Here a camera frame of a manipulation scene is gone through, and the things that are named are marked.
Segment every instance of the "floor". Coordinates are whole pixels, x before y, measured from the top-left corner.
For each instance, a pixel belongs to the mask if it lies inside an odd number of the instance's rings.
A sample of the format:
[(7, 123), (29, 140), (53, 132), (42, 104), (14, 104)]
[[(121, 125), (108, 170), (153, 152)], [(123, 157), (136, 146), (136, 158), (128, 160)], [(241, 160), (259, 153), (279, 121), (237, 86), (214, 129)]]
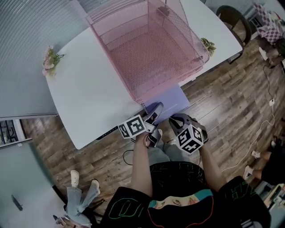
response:
[[(258, 52), (258, 42), (251, 41), (243, 56), (232, 65), (224, 62), (183, 86), (191, 104), (185, 113), (206, 126), (208, 143), (221, 169), (236, 165), (245, 156), (264, 120), (273, 122), (269, 84), (263, 72), (266, 62)], [(265, 71), (270, 80), (270, 92), (276, 99), (275, 125), (263, 124), (261, 134), (251, 148), (258, 151), (266, 150), (272, 136), (280, 134), (280, 119), (285, 110), (285, 81), (280, 65), (273, 70), (265, 68)], [(23, 125), (64, 195), (65, 187), (70, 185), (69, 172), (76, 169), (81, 175), (79, 187), (82, 189), (87, 190), (91, 179), (99, 180), (99, 199), (106, 202), (97, 212), (104, 213), (116, 189), (130, 183), (132, 167), (124, 163), (122, 154), (134, 144), (122, 139), (118, 130), (77, 150), (59, 117), (26, 119)], [(160, 128), (164, 141), (173, 139), (174, 133), (167, 121)], [(196, 153), (191, 158), (197, 162)], [(242, 175), (244, 167), (253, 160), (248, 154), (239, 166), (226, 170), (225, 176), (230, 180)]]

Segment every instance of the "chair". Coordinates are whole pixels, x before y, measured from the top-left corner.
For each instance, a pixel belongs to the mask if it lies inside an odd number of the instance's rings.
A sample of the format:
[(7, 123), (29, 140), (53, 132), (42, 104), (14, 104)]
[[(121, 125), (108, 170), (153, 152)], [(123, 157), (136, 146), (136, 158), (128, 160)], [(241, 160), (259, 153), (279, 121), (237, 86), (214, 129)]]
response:
[[(230, 61), (229, 64), (232, 64), (235, 60), (241, 57), (242, 53), (244, 52), (244, 47), (250, 42), (251, 39), (251, 29), (248, 21), (245, 19), (245, 17), (235, 8), (227, 5), (223, 5), (218, 8), (217, 10), (217, 16), (220, 17), (221, 21), (224, 23), (227, 23), (231, 26), (231, 28), (228, 28), (234, 37), (237, 39), (239, 44), (242, 46), (242, 51), (240, 51), (238, 54), (239, 56), (236, 57), (234, 60)], [(238, 21), (241, 21), (241, 23), (244, 25), (245, 28), (245, 39), (242, 41), (241, 38), (233, 31)]]

